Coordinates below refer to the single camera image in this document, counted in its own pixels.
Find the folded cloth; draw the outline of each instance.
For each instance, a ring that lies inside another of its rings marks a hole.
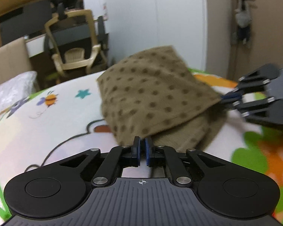
[[[194,78],[171,46],[121,60],[98,79],[102,114],[119,145],[152,136],[185,152],[212,140],[225,121],[219,95]]]

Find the dark brown polka dot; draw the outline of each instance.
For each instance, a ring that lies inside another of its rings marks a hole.
[[[155,76],[159,76],[159,75],[160,75],[160,73],[161,73],[161,71],[160,71],[160,70],[156,70],[156,71],[154,72],[154,75],[155,75]]]
[[[154,114],[153,114],[153,113],[148,113],[148,114],[146,115],[146,117],[147,117],[148,119],[152,119],[152,118],[154,117]]]
[[[171,107],[165,107],[165,112],[171,112],[172,108]]]
[[[163,122],[164,122],[165,125],[171,124],[171,121],[170,121],[170,120],[164,120]]]
[[[186,113],[181,113],[179,116],[180,118],[187,118],[188,115]]]
[[[142,131],[141,131],[142,134],[146,135],[149,133],[149,129],[148,128],[144,128]]]
[[[130,115],[135,115],[137,112],[137,110],[133,109],[133,110],[130,110]]]
[[[122,127],[121,127],[121,132],[126,131],[126,129],[127,129],[127,127],[126,127],[125,125],[122,125]]]
[[[150,106],[151,108],[154,108],[154,107],[156,106],[156,103],[155,103],[155,102],[151,102],[151,103],[149,104],[149,106]]]

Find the office chair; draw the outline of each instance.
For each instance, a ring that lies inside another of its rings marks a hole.
[[[75,11],[69,11],[65,12],[65,15],[68,18],[72,17],[78,17],[78,16],[85,16],[86,22],[88,24],[89,30],[90,30],[90,38],[91,38],[91,56],[88,59],[84,58],[85,55],[85,49],[84,48],[72,48],[64,53],[65,63],[63,63],[58,45],[54,39],[53,34],[51,33],[50,27],[56,23],[58,23],[60,20],[57,17],[54,17],[53,19],[49,20],[45,24],[45,31],[48,35],[49,39],[51,40],[55,53],[52,55],[52,59],[55,64],[55,68],[60,76],[67,77],[67,74],[65,71],[71,70],[71,69],[77,69],[81,67],[86,67],[86,74],[91,73],[91,67],[94,63],[96,57],[98,54],[101,55],[102,60],[107,63],[107,59],[102,51],[101,44],[97,41],[97,36],[95,34],[95,27],[94,27],[94,20],[91,10],[87,9],[81,9],[81,10],[75,10]]]

